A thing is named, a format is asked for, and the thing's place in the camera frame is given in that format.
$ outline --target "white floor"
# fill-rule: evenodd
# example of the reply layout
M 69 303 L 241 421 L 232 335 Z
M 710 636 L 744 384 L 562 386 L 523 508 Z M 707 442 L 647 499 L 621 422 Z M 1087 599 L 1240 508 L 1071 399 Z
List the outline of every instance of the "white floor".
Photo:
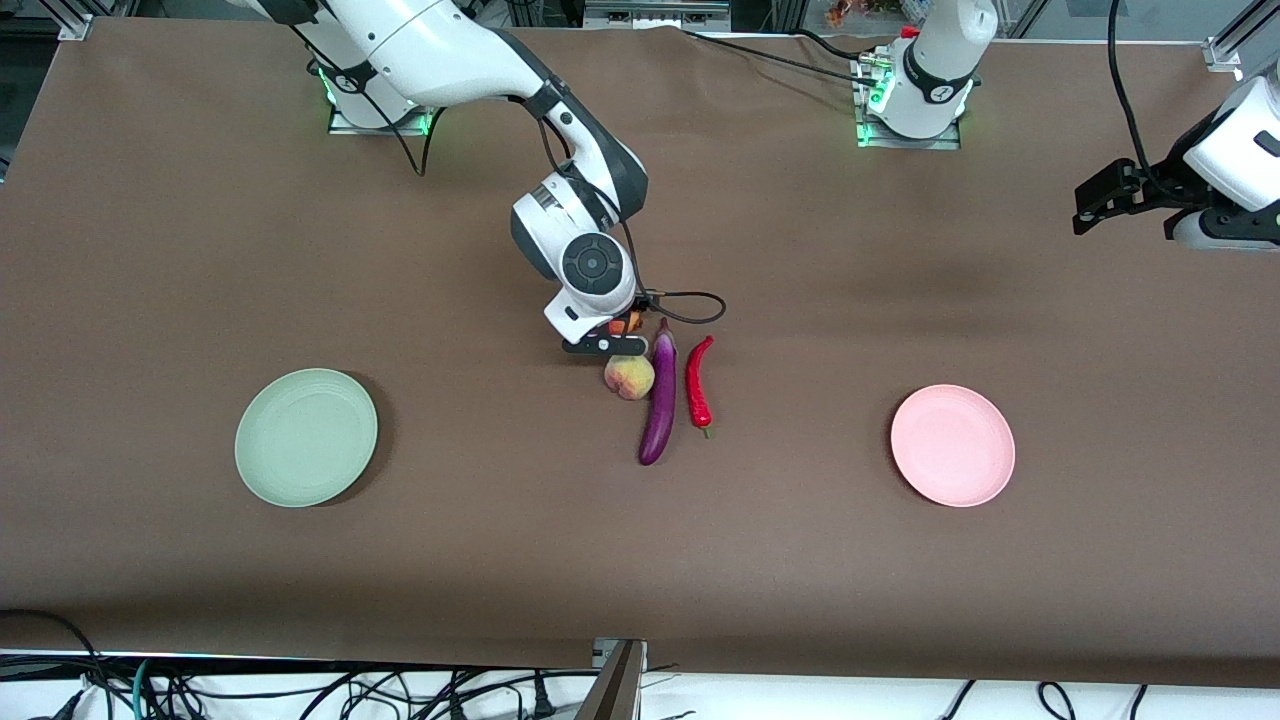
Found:
M 488 684 L 525 673 L 493 673 L 474 682 Z M 367 679 L 376 682 L 380 674 Z M 242 675 L 200 678 L 193 687 L 216 693 L 261 693 L 319 688 L 338 678 L 330 675 Z M 406 676 L 417 698 L 431 697 L 448 680 L 444 673 Z M 645 676 L 641 720 L 668 720 L 694 711 L 690 720 L 937 720 L 946 714 L 961 680 L 905 680 L 869 678 L 795 678 L 760 675 L 694 675 L 653 673 Z M 553 705 L 564 706 L 586 696 L 590 678 L 559 678 L 547 682 Z M 1079 720 L 1128 720 L 1134 685 L 1066 683 Z M 77 680 L 32 680 L 0 683 L 0 720 L 29 720 L 51 716 L 79 689 Z M 396 682 L 383 689 L 399 694 Z M 521 689 L 524 707 L 532 708 L 532 688 Z M 279 700 L 206 700 L 209 720 L 293 720 L 314 694 Z M 311 715 L 334 720 L 347 693 L 333 693 Z M 495 692 L 463 706 L 468 720 L 489 720 L 516 710 L 515 692 Z M 1059 712 L 1065 715 L 1062 708 Z M 106 717 L 102 692 L 84 694 L 76 720 Z M 116 717 L 132 719 L 116 702 Z M 396 720 L 392 708 L 365 702 L 352 720 Z M 1138 711 L 1140 720 L 1280 719 L 1280 691 L 1219 689 L 1156 685 L 1147 692 Z M 979 682 L 964 701 L 956 720 L 1052 720 L 1039 705 L 1036 683 Z

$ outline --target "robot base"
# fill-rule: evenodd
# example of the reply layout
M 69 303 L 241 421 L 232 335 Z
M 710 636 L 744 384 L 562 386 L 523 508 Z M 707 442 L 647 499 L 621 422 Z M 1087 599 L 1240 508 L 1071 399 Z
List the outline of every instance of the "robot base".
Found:
M 888 46 L 881 45 L 873 53 L 863 53 L 858 60 L 849 61 L 854 77 L 869 77 L 883 82 L 888 69 Z M 854 120 L 858 123 L 859 147 L 904 147 L 910 150 L 960 150 L 960 123 L 951 120 L 942 135 L 927 140 L 904 137 L 891 131 L 883 120 L 873 115 L 867 106 L 872 95 L 879 87 L 854 85 Z

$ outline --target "red chili pepper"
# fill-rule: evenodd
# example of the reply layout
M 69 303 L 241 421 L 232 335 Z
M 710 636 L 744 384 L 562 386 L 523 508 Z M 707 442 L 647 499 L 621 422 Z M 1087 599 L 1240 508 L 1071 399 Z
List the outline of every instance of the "red chili pepper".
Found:
M 707 396 L 703 395 L 703 355 L 707 348 L 716 342 L 716 338 L 707 336 L 707 340 L 698 343 L 698 347 L 689 354 L 689 364 L 685 365 L 685 389 L 689 392 L 689 416 L 694 420 L 695 428 L 701 428 L 703 434 L 712 437 L 712 409 L 707 405 Z

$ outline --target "eggplant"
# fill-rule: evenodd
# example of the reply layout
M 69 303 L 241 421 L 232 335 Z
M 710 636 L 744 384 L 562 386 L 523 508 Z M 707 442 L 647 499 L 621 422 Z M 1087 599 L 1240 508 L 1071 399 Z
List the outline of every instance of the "eggplant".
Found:
M 671 428 L 676 424 L 676 338 L 667 318 L 658 325 L 653 347 L 653 389 L 649 391 L 649 421 L 640 441 L 640 464 L 653 465 L 667 450 Z

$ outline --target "black cable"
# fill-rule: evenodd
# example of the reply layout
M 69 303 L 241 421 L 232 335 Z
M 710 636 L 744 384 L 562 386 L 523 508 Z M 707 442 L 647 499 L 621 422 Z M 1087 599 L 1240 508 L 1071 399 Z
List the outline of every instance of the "black cable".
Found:
M 330 60 L 328 55 L 325 55 L 319 47 L 316 47 L 315 45 L 312 45 L 310 40 L 307 40 L 307 36 L 302 35 L 302 31 L 300 31 L 298 28 L 296 28 L 293 26 L 289 26 L 289 29 L 293 31 L 293 35 L 298 36 L 298 38 L 302 40 L 302 42 L 307 46 L 308 50 L 311 50 L 321 60 L 324 60 L 326 65 L 329 65 L 330 68 L 334 68 L 334 69 L 339 69 L 338 65 L 334 64 L 334 61 Z M 374 99 L 370 97 L 370 95 L 367 92 L 365 92 L 364 90 L 360 91 L 360 96 L 364 97 L 365 101 L 369 102 L 369 105 L 374 109 L 374 111 L 378 113 L 378 117 L 381 118 L 384 123 L 387 123 L 388 128 L 390 128 L 392 133 L 396 136 L 396 140 L 399 141 L 401 149 L 404 150 L 404 156 L 408 158 L 408 164 L 413 168 L 413 174 L 417 176 L 417 177 L 420 177 L 420 178 L 425 177 L 426 176 L 426 159 L 428 159 L 428 155 L 430 155 L 430 152 L 431 152 L 431 138 L 435 137 L 435 124 L 436 124 L 436 122 L 439 122 L 440 115 L 443 115 L 444 111 L 448 108 L 436 108 L 431 113 L 431 115 L 430 115 L 431 122 L 428 124 L 426 137 L 422 140 L 422 155 L 421 155 L 421 159 L 420 160 L 415 160 L 413 159 L 413 151 L 408 149 L 408 141 L 404 140 L 404 135 L 401 133 L 399 127 L 397 127 L 397 124 L 392 122 L 390 115 L 388 115 L 383 110 L 381 105 L 379 105 L 376 101 L 374 101 Z
M 385 705 L 385 706 L 390 707 L 392 711 L 396 712 L 396 720 L 401 720 L 399 707 L 397 707 L 396 703 L 389 702 L 389 701 L 387 701 L 384 698 L 380 698 L 380 697 L 374 697 L 374 693 L 378 691 L 379 687 L 384 685 L 385 683 L 390 682 L 393 678 L 397 678 L 399 675 L 401 675 L 401 673 L 398 673 L 398 671 L 397 673 L 389 673 L 385 678 L 383 678 L 381 680 L 378 680 L 372 685 L 365 685 L 365 684 L 355 682 L 355 680 L 351 682 L 351 683 L 347 683 L 347 701 L 343 702 L 342 710 L 338 712 L 339 720 L 349 720 L 351 714 L 356 710 L 356 706 L 358 706 L 361 702 L 365 702 L 365 701 L 376 702 L 376 703 Z M 357 696 L 357 694 L 355 694 L 351 691 L 352 687 L 358 687 L 364 692 L 361 692 Z
M 188 720 L 205 720 L 205 701 L 200 700 L 200 696 L 191 693 L 191 685 L 187 684 L 186 678 L 174 678 L 169 680 L 169 689 L 173 691 L 174 687 L 178 688 L 178 698 L 182 700 L 182 705 L 187 708 Z M 191 701 L 195 700 L 196 705 L 192 706 Z
M 556 161 L 556 155 L 552 154 L 550 140 L 547 138 L 548 127 L 550 127 L 552 132 L 554 132 L 556 136 L 559 137 L 561 143 L 564 146 L 566 154 L 568 152 L 568 143 L 564 142 L 564 138 L 559 135 L 559 131 L 556 128 L 556 126 L 553 126 L 549 120 L 547 120 L 547 118 L 543 118 L 538 122 L 538 129 L 543 136 L 543 150 L 547 152 L 547 161 L 552 164 L 553 169 L 559 170 L 561 168 L 559 164 Z M 570 183 L 580 182 L 586 187 L 589 187 L 593 192 L 595 192 L 596 196 L 600 197 L 600 200 L 604 200 L 604 202 L 608 204 L 609 210 L 613 210 L 613 214 L 618 218 L 618 224 L 622 225 L 622 234 L 627 240 L 627 255 L 631 256 L 631 272 L 635 273 L 636 275 L 636 287 L 639 288 L 640 295 L 644 296 L 644 299 L 649 302 L 649 307 L 652 307 L 654 311 L 662 315 L 666 315 L 667 318 L 671 318 L 672 320 L 690 325 L 705 325 L 708 323 L 714 323 L 716 320 L 719 320 L 722 316 L 724 316 L 724 313 L 728 310 L 728 304 L 724 302 L 723 297 L 716 295 L 714 292 L 705 292 L 700 290 L 671 292 L 671 291 L 660 291 L 646 287 L 644 284 L 644 281 L 640 279 L 640 261 L 636 258 L 636 243 L 635 240 L 631 237 L 631 227 L 627 225 L 627 222 L 622 218 L 622 210 L 618 209 L 617 202 L 614 202 L 613 199 L 608 196 L 608 193 L 605 193 L 603 190 L 593 184 L 590 181 L 575 178 L 568 174 L 564 174 L 564 178 Z M 719 310 L 704 318 L 690 318 L 667 310 L 666 307 L 662 306 L 662 302 L 658 300 L 659 297 L 705 297 L 707 300 L 717 302 L 719 305 Z
M 462 711 L 462 702 L 458 701 L 458 671 L 453 671 L 453 692 L 449 693 L 449 720 L 467 720 Z
M 211 693 L 200 689 L 191 689 L 191 694 L 196 697 L 207 697 L 210 700 L 276 700 L 282 697 L 294 697 L 300 694 L 312 694 L 323 691 L 324 688 L 306 688 L 301 691 L 283 691 L 276 693 Z
M 401 689 L 404 691 L 404 712 L 408 715 L 413 715 L 413 694 L 408 692 L 408 683 L 404 682 L 404 674 L 397 673 L 396 678 L 401 683 Z
M 947 710 L 947 714 L 940 717 L 938 720 L 955 720 L 956 712 L 960 712 L 960 705 L 964 703 L 964 697 L 969 694 L 969 691 L 972 691 L 973 685 L 977 683 L 978 680 L 965 680 L 964 687 L 960 688 L 960 694 L 957 694 L 956 698 L 951 701 L 951 710 Z
M 1053 710 L 1053 706 L 1048 703 L 1048 698 L 1044 697 L 1044 691 L 1047 688 L 1053 688 L 1055 691 L 1057 691 L 1059 697 L 1062 698 L 1062 705 L 1066 706 L 1066 715 L 1061 715 L 1059 711 Z M 1066 691 L 1062 689 L 1062 685 L 1057 683 L 1041 683 L 1036 685 L 1036 696 L 1039 697 L 1041 707 L 1044 708 L 1044 712 L 1048 712 L 1057 720 L 1075 720 L 1075 708 L 1071 707 L 1071 698 L 1066 696 Z
M 58 712 L 54 714 L 51 720 L 73 720 L 76 717 L 76 707 L 79 705 L 79 698 L 84 697 L 84 691 L 77 691 Z
M 858 53 L 847 53 L 847 51 L 841 50 L 840 47 L 836 47 L 835 45 L 827 42 L 826 37 L 818 35 L 817 32 L 805 29 L 803 27 L 795 28 L 794 31 L 791 31 L 791 35 L 799 35 L 801 37 L 808 37 L 809 40 L 812 40 L 812 41 L 817 42 L 818 45 L 820 45 L 822 49 L 826 50 L 827 53 L 831 53 L 832 55 L 835 55 L 837 58 L 844 58 L 845 60 L 856 60 L 863 53 L 869 53 L 870 50 L 874 50 L 874 47 L 870 47 L 868 50 L 860 50 Z
M 370 670 L 352 670 L 351 673 L 346 673 L 343 676 L 325 685 L 324 689 L 316 693 L 316 697 L 311 698 L 311 702 L 307 703 L 307 707 L 302 711 L 302 715 L 298 715 L 298 720 L 307 720 L 307 717 L 312 712 L 315 712 L 316 707 L 320 707 L 320 703 L 324 702 L 324 698 L 329 697 L 330 694 L 334 693 L 334 691 L 346 685 L 351 680 L 356 679 L 357 675 L 362 675 L 366 671 Z
M 1138 693 L 1133 696 L 1133 702 L 1129 705 L 1129 720 L 1138 720 L 1138 706 L 1142 705 L 1144 697 L 1147 697 L 1147 685 L 1138 685 Z
M 169 703 L 169 708 L 168 708 L 169 717 L 177 717 L 177 715 L 173 711 L 173 696 L 175 696 L 175 694 L 178 694 L 178 693 L 173 692 L 173 680 L 169 680 L 169 693 L 166 693 L 166 696 L 165 696 L 165 702 Z
M 1129 104 L 1129 94 L 1124 90 L 1124 81 L 1120 79 L 1120 64 L 1116 60 L 1116 17 L 1120 13 L 1121 0 L 1111 0 L 1111 10 L 1107 13 L 1107 65 L 1111 68 L 1111 85 L 1115 86 L 1116 99 L 1120 100 L 1120 109 L 1124 111 L 1124 122 L 1129 126 L 1129 140 L 1133 141 L 1133 151 L 1138 156 L 1138 165 L 1142 167 L 1143 177 L 1151 182 L 1156 192 L 1169 199 L 1176 199 L 1165 186 L 1160 183 L 1151 172 L 1151 163 L 1147 161 L 1147 149 L 1142 145 L 1142 136 L 1138 133 L 1138 120 L 1133 114 L 1133 105 Z
M 521 703 L 524 703 L 524 696 L 521 696 Z M 552 705 L 550 696 L 547 694 L 547 682 L 543 680 L 543 673 L 540 670 L 534 670 L 534 716 L 532 720 L 543 720 L 544 717 L 550 717 L 556 715 L 556 706 Z M 516 717 L 516 720 L 524 720 L 522 717 Z
M 102 669 L 101 657 L 99 656 L 97 651 L 93 650 L 93 643 L 88 642 L 88 638 L 84 635 L 84 633 L 82 633 L 81 629 L 77 628 L 76 624 L 72 623 L 70 620 L 63 618 L 61 615 L 56 615 L 54 612 L 46 612 L 44 610 L 27 610 L 24 607 L 10 607 L 0 610 L 0 618 L 38 618 L 41 620 L 61 625 L 64 629 L 70 632 L 70 634 L 76 635 L 76 641 L 84 647 L 84 652 L 88 653 L 88 659 L 93 664 L 93 670 L 97 671 L 97 676 L 102 680 L 102 683 L 106 684 L 110 682 L 110 676 L 106 674 L 106 670 Z M 115 717 L 115 703 L 111 702 L 110 691 L 108 691 L 108 697 L 106 697 L 106 717 L 108 720 L 114 720 Z
M 595 670 L 550 670 L 550 671 L 540 673 L 540 675 L 544 679 L 547 679 L 547 678 L 589 678 L 589 676 L 599 675 L 599 671 L 595 671 Z M 479 688 L 471 688 L 471 689 L 467 689 L 467 691 L 462 691 L 462 692 L 457 693 L 458 702 L 463 703 L 463 702 L 475 700 L 475 698 L 477 698 L 477 697 L 480 697 L 483 694 L 488 694 L 488 693 L 497 692 L 497 691 L 500 691 L 500 689 L 511 688 L 512 685 L 518 685 L 521 683 L 527 683 L 527 682 L 530 682 L 532 679 L 534 679 L 534 675 L 524 675 L 524 676 L 520 676 L 520 678 L 512 678 L 509 680 L 500 680 L 498 683 L 490 683 L 488 685 L 481 685 Z M 439 703 L 439 701 L 443 698 L 443 696 L 445 696 L 445 693 L 447 693 L 447 691 L 440 691 L 440 694 L 438 694 L 431 701 L 431 705 L 424 707 L 422 711 L 415 714 L 411 720 L 442 720 L 445 715 L 448 715 L 448 712 L 449 712 L 448 707 L 442 708 L 439 712 L 436 712 L 434 716 L 430 716 L 429 719 L 428 719 L 428 714 L 431 710 L 434 710 L 435 705 Z
M 794 68 L 801 68 L 801 69 L 805 69 L 805 70 L 809 70 L 809 72 L 814 72 L 814 73 L 818 73 L 818 74 L 822 74 L 822 76 L 828 76 L 828 77 L 838 78 L 838 79 L 842 79 L 842 81 L 852 82 L 855 85 L 865 85 L 867 87 L 873 87 L 876 85 L 876 81 L 873 81 L 872 78 L 854 77 L 854 76 L 851 76 L 849 73 L 837 73 L 836 70 L 828 70 L 826 68 L 819 68 L 817 65 L 808 65 L 805 63 L 800 63 L 800 61 L 792 60 L 790 58 L 783 58 L 781 55 L 773 55 L 773 54 L 769 54 L 769 53 L 763 53 L 760 50 L 755 50 L 754 47 L 744 47 L 742 45 L 735 45 L 732 42 L 726 42 L 723 40 L 719 40 L 718 37 L 708 37 L 705 35 L 699 35 L 696 32 L 687 31 L 687 29 L 681 31 L 681 32 L 684 32 L 685 35 L 687 35 L 690 37 L 696 37 L 698 40 L 701 40 L 704 42 L 710 42 L 713 45 L 722 45 L 724 47 L 731 47 L 731 49 L 739 50 L 741 53 L 748 53 L 750 55 L 756 55 L 759 58 L 773 60 L 776 63 L 782 63 L 785 65 L 791 65 Z
M 525 693 L 516 688 L 506 688 L 516 693 L 516 720 L 525 720 Z
M 424 720 L 428 715 L 430 715 L 430 712 L 433 710 L 435 710 L 435 706 L 438 706 L 444 698 L 449 697 L 449 693 L 456 692 L 457 687 L 461 687 L 461 685 L 463 685 L 463 684 L 466 684 L 466 683 L 468 683 L 468 682 L 479 678 L 480 675 L 484 675 L 485 673 L 488 673 L 488 670 L 481 669 L 481 670 L 470 670 L 470 671 L 462 673 L 461 676 L 454 675 L 453 678 L 449 679 L 449 682 L 444 685 L 444 688 L 442 688 L 440 692 L 435 694 L 435 697 L 433 697 L 431 700 L 429 700 L 422 706 L 421 710 L 419 710 L 417 712 L 415 712 L 413 715 L 411 715 L 410 720 Z M 448 707 L 444 708 L 444 712 L 448 712 Z

